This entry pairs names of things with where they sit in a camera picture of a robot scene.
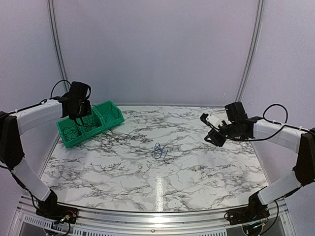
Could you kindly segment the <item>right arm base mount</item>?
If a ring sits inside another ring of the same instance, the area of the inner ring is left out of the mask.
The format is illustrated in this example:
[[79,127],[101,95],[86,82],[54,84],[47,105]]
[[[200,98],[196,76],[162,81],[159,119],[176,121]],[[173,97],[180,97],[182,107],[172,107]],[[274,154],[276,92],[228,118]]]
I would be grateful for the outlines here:
[[237,225],[265,219],[269,216],[267,205],[261,203],[258,192],[256,192],[249,197],[247,206],[229,209],[224,218],[229,221],[230,225]]

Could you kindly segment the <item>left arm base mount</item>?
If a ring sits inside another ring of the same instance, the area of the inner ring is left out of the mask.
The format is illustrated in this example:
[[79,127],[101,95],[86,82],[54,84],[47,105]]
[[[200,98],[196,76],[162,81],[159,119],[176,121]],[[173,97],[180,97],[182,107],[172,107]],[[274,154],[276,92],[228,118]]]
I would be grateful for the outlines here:
[[75,224],[78,208],[58,204],[58,197],[54,191],[50,191],[44,201],[37,200],[36,214],[55,221],[55,224]]

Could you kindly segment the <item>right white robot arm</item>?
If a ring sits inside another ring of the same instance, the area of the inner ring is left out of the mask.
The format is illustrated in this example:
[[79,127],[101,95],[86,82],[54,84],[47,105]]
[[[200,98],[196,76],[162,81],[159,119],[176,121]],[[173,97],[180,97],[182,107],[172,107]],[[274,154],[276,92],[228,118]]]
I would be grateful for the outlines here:
[[315,181],[315,130],[271,120],[264,112],[249,117],[242,102],[224,107],[226,119],[203,113],[200,120],[210,131],[204,140],[222,147],[226,141],[250,143],[270,181],[269,185],[249,197],[244,209],[248,220],[255,220],[263,207],[280,198],[286,198]]

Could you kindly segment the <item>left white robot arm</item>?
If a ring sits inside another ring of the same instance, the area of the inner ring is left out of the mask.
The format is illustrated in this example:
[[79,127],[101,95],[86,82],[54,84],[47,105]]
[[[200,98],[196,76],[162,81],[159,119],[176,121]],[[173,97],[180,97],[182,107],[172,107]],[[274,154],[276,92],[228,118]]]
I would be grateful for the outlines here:
[[57,219],[62,215],[58,197],[39,177],[27,161],[32,148],[25,148],[24,135],[50,121],[69,118],[82,120],[92,113],[89,101],[91,86],[74,81],[68,92],[60,96],[51,95],[37,104],[0,113],[0,161],[10,171],[15,181],[38,202],[38,210]]

